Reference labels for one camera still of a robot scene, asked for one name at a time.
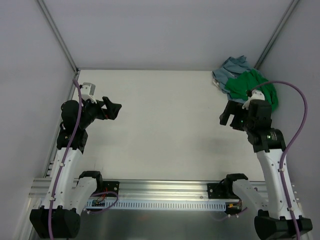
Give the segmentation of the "green t shirt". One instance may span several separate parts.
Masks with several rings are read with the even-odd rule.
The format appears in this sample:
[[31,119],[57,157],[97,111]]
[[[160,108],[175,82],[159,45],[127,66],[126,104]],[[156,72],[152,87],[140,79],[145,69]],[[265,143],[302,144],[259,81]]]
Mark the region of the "green t shirt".
[[[229,78],[225,84],[225,89],[229,91],[232,99],[247,101],[249,99],[247,91],[267,81],[257,70],[252,69],[251,71],[243,72],[237,78]],[[279,100],[275,86],[272,83],[268,83],[257,89],[264,94],[265,99],[271,104],[272,111],[276,110]]]

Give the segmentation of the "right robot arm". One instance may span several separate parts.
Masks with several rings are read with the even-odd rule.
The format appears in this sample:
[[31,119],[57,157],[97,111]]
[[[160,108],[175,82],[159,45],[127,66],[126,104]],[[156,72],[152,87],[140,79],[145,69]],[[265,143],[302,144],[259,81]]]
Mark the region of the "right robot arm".
[[261,240],[296,239],[313,229],[295,198],[287,170],[284,136],[272,127],[272,107],[266,100],[252,100],[248,106],[228,101],[219,117],[225,126],[247,134],[248,142],[262,168],[268,199],[264,200],[243,173],[226,175],[219,183],[207,184],[209,199],[238,199],[254,213],[254,228]]

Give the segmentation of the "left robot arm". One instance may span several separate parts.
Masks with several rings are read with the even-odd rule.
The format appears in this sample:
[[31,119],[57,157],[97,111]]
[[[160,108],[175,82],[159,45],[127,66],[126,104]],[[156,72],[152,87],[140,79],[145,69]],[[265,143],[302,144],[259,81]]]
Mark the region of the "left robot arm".
[[62,122],[56,141],[55,167],[42,205],[32,209],[29,220],[41,239],[74,239],[81,213],[90,197],[114,197],[105,187],[100,171],[83,171],[74,181],[77,164],[88,139],[87,127],[94,120],[115,120],[122,105],[104,96],[101,100],[68,100],[61,105]]

